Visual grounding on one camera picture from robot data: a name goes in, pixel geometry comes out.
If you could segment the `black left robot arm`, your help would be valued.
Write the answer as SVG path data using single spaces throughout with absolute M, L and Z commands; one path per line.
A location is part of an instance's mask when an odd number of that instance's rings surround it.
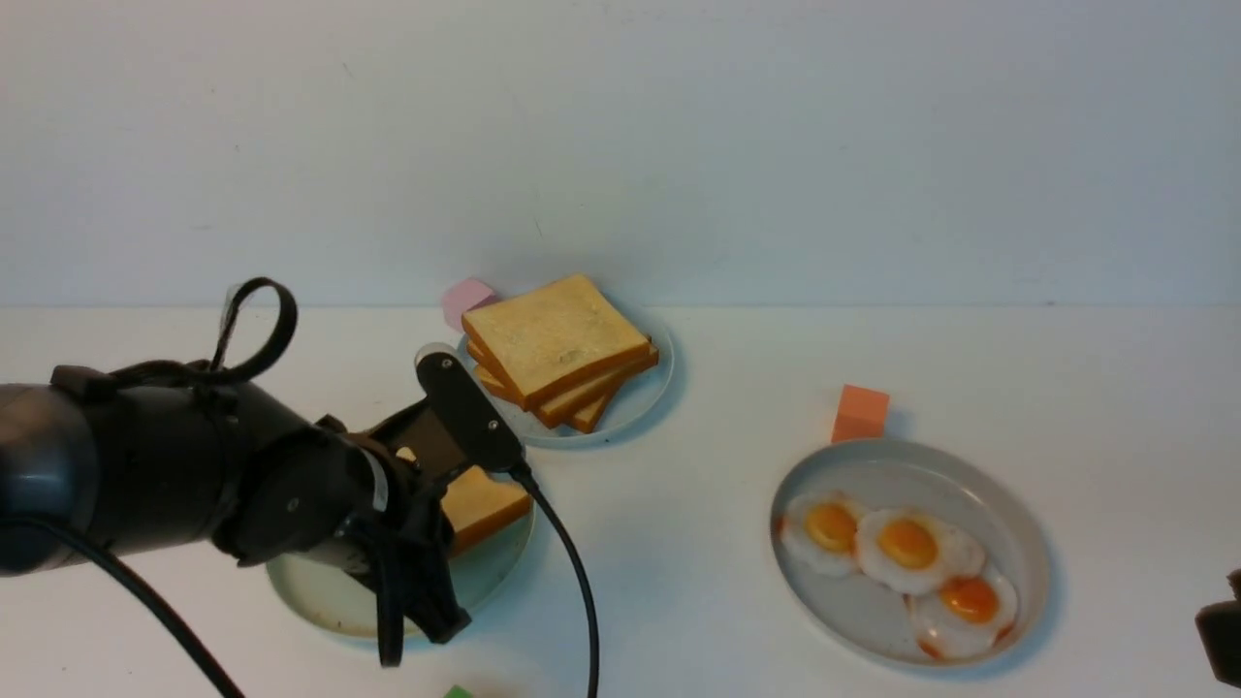
M 355 432 L 252 384 L 123 386 L 60 366 L 48 385 L 5 386 L 2 575 L 84 561 L 36 520 L 112 556 L 208 542 L 240 568 L 302 556 L 367 587 L 385 667 L 406 623 L 447 645 L 472 617 L 442 498 L 495 415 L 452 361 L 418 376 L 426 397 Z

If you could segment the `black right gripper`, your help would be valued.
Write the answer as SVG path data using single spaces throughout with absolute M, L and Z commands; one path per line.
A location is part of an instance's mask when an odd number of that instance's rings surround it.
M 1198 611 L 1195 623 L 1215 681 L 1240 689 L 1240 570 L 1229 573 L 1232 599 Z

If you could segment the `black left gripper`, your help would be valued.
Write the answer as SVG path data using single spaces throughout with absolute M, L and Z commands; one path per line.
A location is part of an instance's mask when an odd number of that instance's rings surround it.
M 421 400 L 365 432 L 310 424 L 274 400 L 231 400 L 213 420 L 223 436 L 223 486 L 211 540 L 242 568 L 297 554 L 375 585 L 379 661 L 396 668 L 405 622 L 448 645 L 472 622 L 450 578 L 454 530 L 422 474 L 444 488 L 470 467 Z

